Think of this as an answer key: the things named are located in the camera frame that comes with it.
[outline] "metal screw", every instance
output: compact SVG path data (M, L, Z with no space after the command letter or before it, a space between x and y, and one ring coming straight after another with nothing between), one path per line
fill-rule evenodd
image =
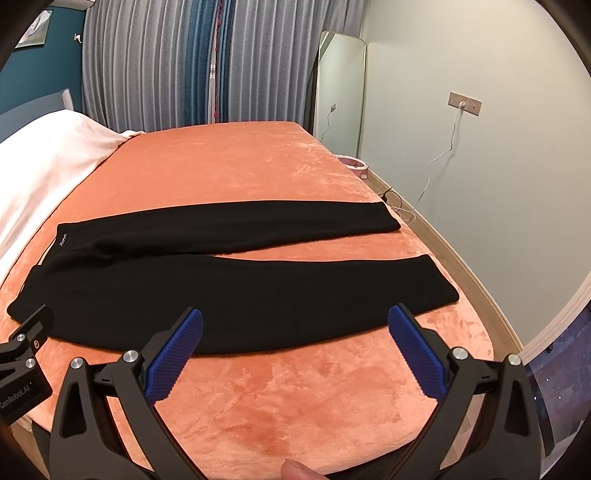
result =
M468 350L458 346L452 350L452 355L457 360L465 360L468 358Z
M82 358L80 358L79 356L70 362L70 366L76 370L79 369L82 366L82 364L84 364L84 360L82 360Z
M514 354L514 353L510 354L507 357L507 360L509 360L509 363L511 365L513 365L514 367L521 365L521 357L519 355Z
M123 354L123 361L127 362L129 364L132 364L133 362L135 362L139 357L139 353L136 352L135 350L127 350L124 354Z

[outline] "power outlet panel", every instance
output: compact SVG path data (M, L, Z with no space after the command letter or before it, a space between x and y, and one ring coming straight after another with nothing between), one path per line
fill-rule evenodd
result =
M460 108L460 102L466 102L466 108L464 108L466 112L476 116L480 115L480 107L482 106L482 102L474 100L474 98L465 97L459 93L450 92L449 101L447 104L456 108Z

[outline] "human thumb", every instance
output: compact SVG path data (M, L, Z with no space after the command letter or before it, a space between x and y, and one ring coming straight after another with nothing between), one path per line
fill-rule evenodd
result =
M316 473L303 463L295 460L285 460L281 465L281 480L328 480L325 476Z

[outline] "orange blanket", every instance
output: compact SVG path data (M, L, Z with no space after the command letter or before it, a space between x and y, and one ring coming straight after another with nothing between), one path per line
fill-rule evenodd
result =
M0 288L0 341L17 326L6 307L52 242L58 223L166 206L273 199L375 202L377 197L296 124L206 125L129 140L64 200L12 268ZM401 224L394 233L232 256L327 261L430 254ZM360 301L371 301L371 292L364 297ZM492 359L488 334L461 291L457 304L418 321L449 345ZM70 360L109 362L118 354L50 339L37 356L54 394L30 417L50 430ZM116 401L111 405L131 456L146 465L120 407ZM262 480L277 478L284 458L328 473L383 455L416 437L434 405L382 328L290 351L192 358L157 408L210 479Z

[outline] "white pillow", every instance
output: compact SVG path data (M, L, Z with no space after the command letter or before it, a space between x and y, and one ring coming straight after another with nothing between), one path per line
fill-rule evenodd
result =
M122 134L78 112L32 121L0 143L0 286L53 210L119 145Z

